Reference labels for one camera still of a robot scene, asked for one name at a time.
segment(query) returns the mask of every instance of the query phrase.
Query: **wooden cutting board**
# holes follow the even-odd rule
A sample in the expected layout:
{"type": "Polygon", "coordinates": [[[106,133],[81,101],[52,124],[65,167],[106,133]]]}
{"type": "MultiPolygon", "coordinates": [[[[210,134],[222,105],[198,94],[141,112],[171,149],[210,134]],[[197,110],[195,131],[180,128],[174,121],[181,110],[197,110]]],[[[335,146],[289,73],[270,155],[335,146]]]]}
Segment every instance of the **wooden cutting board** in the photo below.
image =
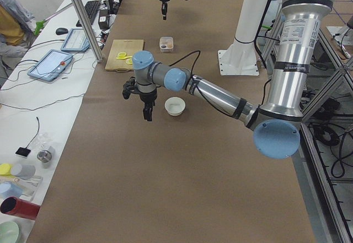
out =
{"type": "Polygon", "coordinates": [[[117,60],[119,52],[126,52],[128,56],[133,56],[138,51],[143,50],[143,40],[114,40],[109,52],[109,57],[105,65],[106,71],[127,72],[133,71],[132,65],[127,64],[126,60],[117,60]]]}

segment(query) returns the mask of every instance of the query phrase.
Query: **computer mouse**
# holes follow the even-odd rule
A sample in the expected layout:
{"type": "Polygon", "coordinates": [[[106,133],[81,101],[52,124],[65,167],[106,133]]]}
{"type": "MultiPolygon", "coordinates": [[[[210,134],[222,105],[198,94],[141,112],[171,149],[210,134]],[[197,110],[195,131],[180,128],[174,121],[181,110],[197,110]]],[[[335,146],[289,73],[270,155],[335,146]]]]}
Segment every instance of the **computer mouse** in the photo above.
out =
{"type": "Polygon", "coordinates": [[[57,35],[64,35],[67,33],[68,33],[68,30],[64,27],[60,27],[60,28],[56,29],[56,31],[55,31],[55,34],[57,34],[57,35]]]}

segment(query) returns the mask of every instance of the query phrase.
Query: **yellow shirt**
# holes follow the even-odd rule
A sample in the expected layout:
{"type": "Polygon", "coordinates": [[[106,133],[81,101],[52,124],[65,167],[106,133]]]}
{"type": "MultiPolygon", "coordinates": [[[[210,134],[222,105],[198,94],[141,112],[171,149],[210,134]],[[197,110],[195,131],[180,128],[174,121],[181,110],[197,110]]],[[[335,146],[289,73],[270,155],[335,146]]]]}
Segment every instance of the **yellow shirt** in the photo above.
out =
{"type": "Polygon", "coordinates": [[[17,46],[22,43],[24,31],[17,21],[0,5],[0,34],[7,45],[17,46]]]}

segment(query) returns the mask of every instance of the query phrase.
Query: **sticker label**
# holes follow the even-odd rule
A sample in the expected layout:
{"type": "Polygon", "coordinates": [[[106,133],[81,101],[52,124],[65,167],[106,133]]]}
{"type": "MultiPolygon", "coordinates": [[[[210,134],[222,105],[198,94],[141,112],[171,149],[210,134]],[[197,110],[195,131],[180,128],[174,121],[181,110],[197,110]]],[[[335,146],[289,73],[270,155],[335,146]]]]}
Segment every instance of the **sticker label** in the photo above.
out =
{"type": "Polygon", "coordinates": [[[275,69],[283,69],[283,72],[309,73],[310,65],[277,61],[275,63],[275,69]]]}
{"type": "Polygon", "coordinates": [[[319,30],[320,30],[320,21],[314,20],[314,27],[311,32],[311,36],[310,36],[310,40],[309,40],[309,47],[314,48],[316,41],[318,39],[319,30]]]}
{"type": "Polygon", "coordinates": [[[303,44],[304,32],[308,19],[287,20],[283,27],[281,43],[283,44],[303,44]]]}
{"type": "Polygon", "coordinates": [[[287,20],[283,27],[281,44],[296,44],[314,48],[320,30],[320,20],[293,19],[287,20]]]}

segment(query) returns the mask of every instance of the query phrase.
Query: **white table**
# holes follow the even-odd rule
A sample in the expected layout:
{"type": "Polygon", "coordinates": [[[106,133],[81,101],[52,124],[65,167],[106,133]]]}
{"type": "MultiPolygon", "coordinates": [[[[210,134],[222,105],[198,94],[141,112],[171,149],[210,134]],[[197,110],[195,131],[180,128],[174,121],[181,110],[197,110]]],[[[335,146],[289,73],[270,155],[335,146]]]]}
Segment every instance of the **white table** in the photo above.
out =
{"type": "MultiPolygon", "coordinates": [[[[59,9],[70,2],[71,0],[64,0],[59,9]]],[[[57,36],[55,30],[59,27],[68,29],[74,28],[76,27],[77,20],[78,17],[74,7],[71,6],[47,22],[34,45],[54,39],[65,39],[66,35],[57,36]]],[[[98,36],[100,33],[98,18],[96,18],[93,24],[93,29],[98,36]]],[[[30,49],[22,60],[40,60],[48,50],[59,50],[62,43],[63,42],[49,42],[36,46],[30,49]]],[[[10,90],[0,91],[0,103],[20,108],[35,109],[57,100],[84,94],[88,88],[97,62],[91,49],[84,54],[76,54],[73,59],[73,62],[74,61],[77,62],[74,64],[71,63],[64,73],[60,74],[57,79],[50,83],[39,80],[30,82],[33,78],[27,75],[27,71],[22,70],[33,66],[35,62],[21,63],[9,77],[10,80],[16,80],[18,73],[22,71],[19,73],[18,80],[16,82],[8,80],[2,89],[8,89],[14,85],[26,82],[30,83],[20,85],[10,90]]],[[[33,199],[33,203],[41,205],[44,200],[55,168],[81,106],[81,102],[82,96],[58,102],[36,111],[18,110],[6,106],[0,108],[0,164],[22,163],[35,165],[36,175],[40,175],[44,178],[33,199]],[[33,136],[35,136],[38,128],[36,117],[38,117],[40,121],[39,135],[29,146],[32,150],[31,153],[24,159],[15,155],[15,152],[19,147],[26,147],[33,136]],[[49,165],[44,167],[44,164],[37,160],[36,155],[42,150],[45,142],[50,143],[51,146],[54,147],[55,154],[49,165]]],[[[20,226],[22,236],[18,242],[25,242],[34,225],[34,221],[0,213],[0,223],[6,221],[15,221],[20,226]]]]}

